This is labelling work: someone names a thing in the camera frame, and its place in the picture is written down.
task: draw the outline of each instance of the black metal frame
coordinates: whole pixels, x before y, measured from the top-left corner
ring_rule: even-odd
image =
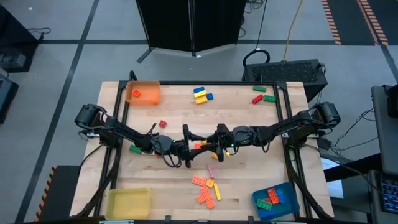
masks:
[[[134,72],[131,71],[130,72],[130,80],[137,80],[137,77],[135,76]],[[117,117],[118,113],[119,113],[119,108],[120,108],[120,104],[121,104],[121,97],[122,97],[122,92],[124,90],[124,88],[126,87],[128,81],[119,81],[119,86],[118,86],[118,93],[116,95],[116,102],[115,102],[115,106],[114,106],[114,111],[113,111],[113,116]],[[258,85],[258,82],[242,82],[242,81],[229,81],[229,82],[224,82],[224,81],[160,81],[161,85]],[[286,82],[264,82],[261,83],[261,85],[268,85],[268,86],[272,86],[274,89],[274,94],[276,97],[276,110],[277,110],[277,116],[278,116],[278,120],[279,122],[281,122],[284,118],[283,118],[283,114],[282,114],[282,107],[280,105],[280,99],[279,99],[279,89],[282,90],[283,94],[284,94],[284,100],[285,100],[285,106],[286,106],[286,111],[287,111],[287,116],[288,118],[292,117],[292,110],[290,107],[290,100],[289,100],[289,94],[287,93],[287,85]],[[127,120],[127,114],[128,114],[128,109],[129,109],[129,103],[125,103],[124,104],[124,110],[123,110],[123,118],[122,118],[122,123],[126,123]],[[285,157],[285,164],[286,164],[286,168],[287,170],[289,169],[288,166],[288,162],[291,161],[290,159],[290,154],[289,154],[289,148],[287,145],[287,141],[282,141],[282,147],[284,149],[284,157]],[[118,152],[121,151],[122,148],[122,144],[120,144],[120,146],[116,149]],[[305,177],[304,177],[304,171],[303,171],[303,166],[302,166],[302,161],[300,158],[300,152],[299,150],[295,150],[295,160],[296,160],[296,165],[297,165],[297,170],[298,170],[298,177],[299,180],[301,181],[301,183],[303,183],[303,186],[305,186]],[[99,184],[101,185],[106,177],[106,174],[108,173],[108,168],[109,168],[109,160],[111,157],[111,149],[107,148],[106,149],[106,153],[105,153],[105,157],[104,157],[104,164],[103,164],[103,170],[101,173],[101,180],[99,182]],[[293,179],[291,178],[291,176],[288,175],[288,180],[289,183],[291,183],[294,187],[294,192],[295,192],[295,182],[293,181]],[[116,181],[117,181],[117,175],[114,177],[114,179],[111,182],[111,189],[114,189],[116,187]],[[101,208],[101,202],[102,202],[102,197],[98,200],[97,205],[95,207],[95,212],[94,212],[94,216],[98,216],[100,214],[100,208]],[[307,202],[307,199],[305,197],[303,197],[303,203],[304,203],[304,209],[305,209],[305,214],[306,214],[306,219],[311,220],[312,219],[312,213],[311,213],[311,208]],[[301,219],[300,217],[300,213],[294,213],[294,217],[295,220],[299,220]],[[252,216],[248,216],[249,219],[249,223],[261,223],[261,222],[255,222]],[[220,222],[212,222],[212,223],[247,223],[247,221],[220,221]]]

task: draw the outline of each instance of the wooden tabletop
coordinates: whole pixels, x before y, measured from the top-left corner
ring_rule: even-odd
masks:
[[[98,98],[98,105],[103,106],[108,114],[113,113],[118,82],[103,82]],[[205,86],[208,93],[214,95],[202,105],[196,105],[192,90],[199,86],[162,85],[162,101],[156,106],[130,107],[127,125],[146,133],[153,123],[160,120],[167,122],[166,128],[156,127],[154,132],[168,135],[172,139],[182,139],[182,125],[188,124],[192,133],[208,136],[214,133],[218,123],[225,123],[230,130],[236,126],[272,125],[278,122],[275,103],[251,100],[259,94],[252,86]],[[274,95],[271,86],[267,86],[267,95]],[[308,109],[302,83],[288,83],[288,92],[293,114]],[[119,110],[121,120],[123,105]],[[281,102],[286,118],[284,102]],[[86,155],[98,146],[99,139],[88,142]],[[218,162],[210,152],[196,156],[192,168],[170,168],[162,159],[154,156],[138,155],[129,152],[132,143],[125,140],[121,154],[117,189],[150,188],[151,211],[148,219],[164,219],[171,215],[173,220],[247,220],[249,215],[258,220],[251,200],[254,191],[288,182],[282,141],[276,137],[267,154],[260,147],[242,147],[235,156],[225,157]],[[313,140],[307,144],[317,146]],[[93,154],[84,164],[79,176],[75,198],[70,214],[78,213],[98,188],[105,149]],[[317,202],[334,216],[319,152],[306,147],[301,149],[302,164],[307,188]],[[200,194],[200,186],[191,184],[192,177],[209,177],[206,164],[213,166],[215,182],[221,194],[221,200],[215,200],[215,208],[207,209],[205,203],[198,204],[195,197]],[[305,216],[302,195],[296,187],[300,204],[300,214]],[[104,194],[101,214],[106,211]],[[293,220],[293,215],[286,215],[278,220]]]

